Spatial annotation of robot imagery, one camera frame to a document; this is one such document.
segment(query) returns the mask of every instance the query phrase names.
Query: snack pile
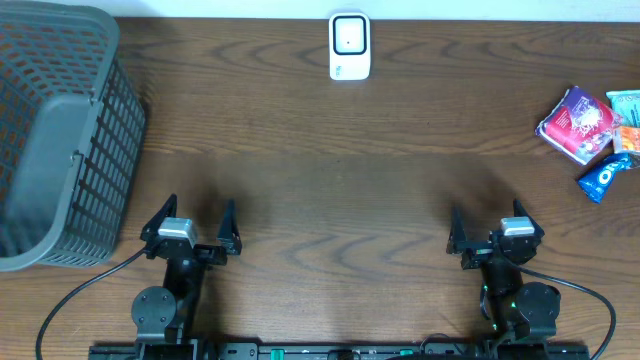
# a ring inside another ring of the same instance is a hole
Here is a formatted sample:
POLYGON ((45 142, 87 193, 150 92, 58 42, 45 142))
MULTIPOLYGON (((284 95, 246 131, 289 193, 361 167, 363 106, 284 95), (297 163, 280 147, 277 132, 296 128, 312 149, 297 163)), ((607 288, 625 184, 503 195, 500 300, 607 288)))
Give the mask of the snack pile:
POLYGON ((578 185, 599 204, 618 171, 638 167, 640 155, 640 90, 609 91, 611 106, 577 86, 536 129, 536 134, 581 165, 586 165, 613 140, 614 155, 605 158, 578 185))

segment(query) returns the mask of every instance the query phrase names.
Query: gray plastic basket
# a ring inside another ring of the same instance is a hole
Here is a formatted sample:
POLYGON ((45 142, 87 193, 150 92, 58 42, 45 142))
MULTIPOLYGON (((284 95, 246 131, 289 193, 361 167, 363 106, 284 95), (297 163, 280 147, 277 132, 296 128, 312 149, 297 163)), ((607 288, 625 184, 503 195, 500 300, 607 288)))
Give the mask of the gray plastic basket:
POLYGON ((115 247, 146 119, 105 12, 0 5, 0 271, 115 247))

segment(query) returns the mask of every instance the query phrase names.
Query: wall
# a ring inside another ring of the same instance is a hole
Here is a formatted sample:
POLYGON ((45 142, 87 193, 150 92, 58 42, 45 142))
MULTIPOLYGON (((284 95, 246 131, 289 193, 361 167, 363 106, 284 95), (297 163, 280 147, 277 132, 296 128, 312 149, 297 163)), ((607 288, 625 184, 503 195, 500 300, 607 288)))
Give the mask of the wall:
POLYGON ((372 19, 640 22, 639 0, 53 0, 114 16, 326 19, 359 9, 372 19))

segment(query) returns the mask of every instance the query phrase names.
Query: wooden table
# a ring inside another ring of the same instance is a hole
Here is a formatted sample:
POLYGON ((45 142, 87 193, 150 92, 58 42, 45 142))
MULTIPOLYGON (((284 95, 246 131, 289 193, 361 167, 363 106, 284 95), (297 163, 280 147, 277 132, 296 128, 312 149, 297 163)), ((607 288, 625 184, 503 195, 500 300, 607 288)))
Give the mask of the wooden table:
MULTIPOLYGON (((151 105, 122 239, 143 243, 167 196, 210 241, 237 200, 244 251, 210 272, 196 328, 273 341, 419 341, 491 331, 480 272, 445 254, 450 210, 481 239, 518 197, 545 229, 528 266, 593 288, 619 324, 607 359, 640 353, 640 171, 602 205, 586 168, 534 136, 563 92, 640 87, 639 25, 373 22, 369 79, 334 82, 325 21, 120 19, 120 56, 151 105)), ((37 331, 71 289, 107 266, 0 274, 0 358, 33 356, 37 331)), ((132 342, 131 302, 165 263, 140 259, 54 319, 52 359, 132 342)), ((602 341, 609 314, 561 288, 558 338, 602 341)))

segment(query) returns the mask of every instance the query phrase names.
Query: white device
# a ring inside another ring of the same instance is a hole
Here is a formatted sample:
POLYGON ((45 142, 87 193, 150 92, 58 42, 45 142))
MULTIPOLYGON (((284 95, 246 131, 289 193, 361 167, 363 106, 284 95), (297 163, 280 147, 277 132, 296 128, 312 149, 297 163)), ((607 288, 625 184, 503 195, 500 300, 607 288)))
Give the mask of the white device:
POLYGON ((371 69, 371 26, 362 13, 338 13, 329 19, 329 76, 362 80, 371 69))

